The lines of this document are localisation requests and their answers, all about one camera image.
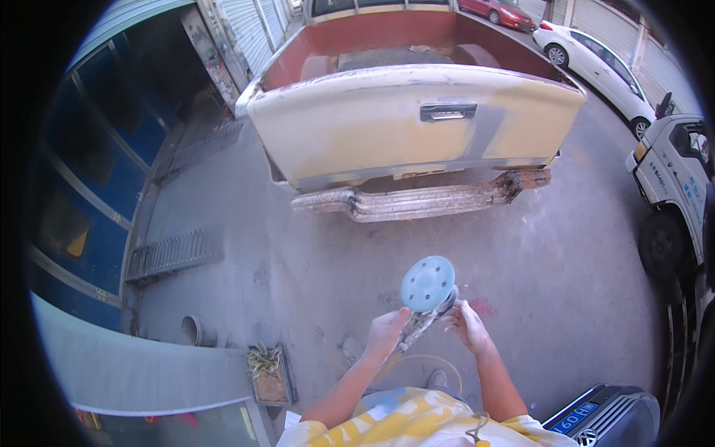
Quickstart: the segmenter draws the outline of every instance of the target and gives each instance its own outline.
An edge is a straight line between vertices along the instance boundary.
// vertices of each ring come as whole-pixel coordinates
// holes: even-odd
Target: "red stain on ground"
[[[480,317],[492,317],[496,315],[496,309],[494,306],[489,304],[486,298],[477,298],[476,300],[468,301],[469,307],[471,307],[477,315]]]

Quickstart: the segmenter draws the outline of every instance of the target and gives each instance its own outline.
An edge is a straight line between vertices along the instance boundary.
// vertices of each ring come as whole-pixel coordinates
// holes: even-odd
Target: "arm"
[[[322,422],[330,430],[350,419],[380,366],[395,349],[409,316],[410,311],[402,308],[374,319],[362,357],[325,396],[303,413],[301,422]]]
[[[445,330],[457,333],[477,360],[484,411],[497,422],[528,414],[477,312],[466,301],[458,300],[443,319]]]

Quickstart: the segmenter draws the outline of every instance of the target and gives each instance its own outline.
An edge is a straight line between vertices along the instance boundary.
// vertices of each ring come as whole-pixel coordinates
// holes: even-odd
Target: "drain grate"
[[[197,142],[178,148],[176,152],[157,163],[152,181],[157,185],[165,185],[182,170],[195,166],[204,158],[226,149],[236,142],[241,128],[243,123],[234,122]]]
[[[127,281],[174,273],[223,259],[223,238],[213,230],[194,230],[129,254]]]

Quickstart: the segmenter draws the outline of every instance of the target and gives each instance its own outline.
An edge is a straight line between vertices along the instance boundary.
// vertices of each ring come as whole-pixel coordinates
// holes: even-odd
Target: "red car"
[[[528,33],[536,26],[529,15],[519,9],[514,0],[458,0],[459,9],[488,17],[495,25],[502,24],[509,28],[520,29]]]

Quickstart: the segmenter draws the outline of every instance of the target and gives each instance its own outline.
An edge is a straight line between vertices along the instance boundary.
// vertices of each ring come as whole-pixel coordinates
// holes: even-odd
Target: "blue sanding disc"
[[[454,266],[444,256],[428,256],[407,271],[400,286],[402,301],[413,312],[430,312],[454,286]]]

